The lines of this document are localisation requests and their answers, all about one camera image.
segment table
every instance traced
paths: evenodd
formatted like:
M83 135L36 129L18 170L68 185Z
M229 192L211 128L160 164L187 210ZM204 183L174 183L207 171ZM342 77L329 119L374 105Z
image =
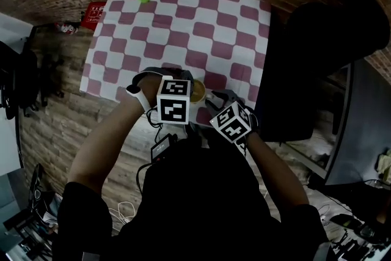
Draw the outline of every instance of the table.
M80 90L120 101L146 67L190 70L207 92L232 89L255 107L271 7L261 0L108 0L94 32ZM209 125L201 103L191 122Z
M325 167L285 145L327 185L378 179L376 163L391 149L391 86L365 60L348 65L345 104L336 142Z

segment red sign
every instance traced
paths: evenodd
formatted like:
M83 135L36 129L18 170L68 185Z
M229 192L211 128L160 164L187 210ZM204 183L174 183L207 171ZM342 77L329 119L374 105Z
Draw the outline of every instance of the red sign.
M97 27L100 17L102 16L105 5L106 2L91 2L88 5L86 15L81 21L81 26L94 31Z

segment wire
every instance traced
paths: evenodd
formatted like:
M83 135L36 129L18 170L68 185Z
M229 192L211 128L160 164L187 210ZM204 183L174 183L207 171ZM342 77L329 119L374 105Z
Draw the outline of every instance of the wire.
M149 122L149 124L153 127L153 128L159 128L158 129L158 132L156 133L156 136L155 136L155 144L158 143L158 136L159 136L159 133L161 131L161 129L163 128L163 123L153 123L152 120L151 120L151 114L153 111L156 111L158 112L158 108L157 107L154 107L154 108L151 108L149 109L145 115L147 116L147 120Z
M247 154L247 139L244 139L244 157L246 157L246 154Z
M141 186L140 186L140 181L139 181L139 173L141 170L143 170L144 168L146 168L147 166L150 166L152 163L147 163L147 164L144 164L142 165L141 167L139 167L139 169L137 170L137 174L136 174L136 183L137 183L137 187L139 188L139 191L141 193L141 196L142 196L142 190L141 190Z
M323 205L322 207L320 207L320 208L318 209L318 212L319 212L320 210L322 210L324 207L328 207L327 210L326 210L326 212L324 212L323 214L320 214L320 213L319 213L319 215L325 215L325 214L330 210L330 205Z
M342 205L341 203L337 202L336 200L334 200L333 198L329 197L328 195L326 194L323 194L320 190L318 190L322 195L326 196L327 198L329 198L330 200L334 201L337 205L340 205L342 208L344 208L346 211L349 211L353 218L355 218L353 212L351 210L349 210L348 208L346 208L344 205Z
M124 216L124 215L121 213L121 209L120 209L120 205L122 205L122 204L130 204L130 205L132 206L132 208L133 208L134 214L131 215L131 216ZM125 225L126 223L128 223L128 222L129 222L129 219L134 218L134 217L136 216L136 209L134 208L134 205L133 205L131 202L129 202L129 201L122 201L122 202L119 202L118 205L117 205L117 208L118 208L118 210L115 210L115 209L113 209L113 208L109 208L110 215L113 216L113 217L115 217L115 218L117 218L118 220L120 220L120 222L121 222L123 225Z

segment wooden floor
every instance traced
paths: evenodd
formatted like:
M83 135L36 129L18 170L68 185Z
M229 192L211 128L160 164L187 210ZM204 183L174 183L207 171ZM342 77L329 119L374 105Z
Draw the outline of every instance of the wooden floor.
M38 57L38 63L46 54L53 59L61 58L64 64L58 68L55 80L60 84L64 98L51 96L47 107L39 105L39 111L31 112L31 117L21 117L20 137L27 182L30 182L32 171L37 163L41 163L47 178L55 191L62 194L67 182L67 172L71 163L91 130L116 106L116 103L97 98L79 91L84 61L86 59L93 32L80 29L77 34L58 33L51 28L38 28L31 43L31 49ZM184 138L180 127L165 125L161 134L177 133ZM103 187L102 197L110 208L117 208L122 201L130 201L137 209L141 195L136 186L138 168L150 159L150 147L153 145L156 129L152 128L145 117L141 117L127 137L118 162L109 174ZM305 184L309 172L306 167L296 161L278 144L269 144L292 168L300 181ZM260 183L260 190L266 195L271 214L279 218L278 211L263 184L261 175L251 157L249 161ZM326 216L330 218L337 213L345 213L340 206L318 192L307 189L311 203L316 208L329 204ZM124 215L132 215L131 209L124 210ZM114 221L114 227L120 224Z

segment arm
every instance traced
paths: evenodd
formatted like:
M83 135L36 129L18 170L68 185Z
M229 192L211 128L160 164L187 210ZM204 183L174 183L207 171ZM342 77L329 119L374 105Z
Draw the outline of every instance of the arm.
M152 107L161 77L148 75L139 86ZM137 98L126 95L121 103L88 135L73 160L68 182L77 182L100 194L104 180L117 161L127 135L144 110Z
M295 206L309 204L299 179L257 133L249 135L247 147L281 216Z

